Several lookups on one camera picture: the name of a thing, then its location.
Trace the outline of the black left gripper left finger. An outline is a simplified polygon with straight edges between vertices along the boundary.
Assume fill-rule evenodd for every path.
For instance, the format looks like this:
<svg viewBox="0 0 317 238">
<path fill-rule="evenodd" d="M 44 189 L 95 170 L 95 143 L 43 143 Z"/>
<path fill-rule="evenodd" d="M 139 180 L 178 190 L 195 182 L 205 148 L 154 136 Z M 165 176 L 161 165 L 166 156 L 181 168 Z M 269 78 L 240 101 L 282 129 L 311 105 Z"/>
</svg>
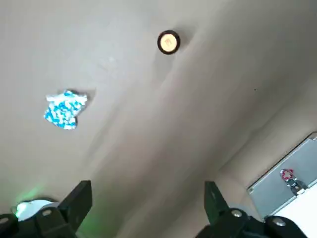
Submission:
<svg viewBox="0 0 317 238">
<path fill-rule="evenodd" d="M 75 238 L 92 208 L 92 185 L 82 180 L 61 201 L 21 202 L 16 211 L 0 216 L 2 238 Z"/>
</svg>

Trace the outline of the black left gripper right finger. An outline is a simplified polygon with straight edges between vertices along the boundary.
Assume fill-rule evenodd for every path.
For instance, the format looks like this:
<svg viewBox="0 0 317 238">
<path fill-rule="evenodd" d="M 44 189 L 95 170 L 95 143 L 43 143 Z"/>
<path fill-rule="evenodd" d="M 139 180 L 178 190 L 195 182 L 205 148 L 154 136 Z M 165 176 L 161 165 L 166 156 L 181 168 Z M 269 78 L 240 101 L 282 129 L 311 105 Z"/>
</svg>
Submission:
<svg viewBox="0 0 317 238">
<path fill-rule="evenodd" d="M 305 238 L 290 219 L 268 216 L 259 221 L 239 208 L 230 208 L 213 181 L 204 184 L 204 209 L 209 224 L 196 238 Z"/>
</svg>

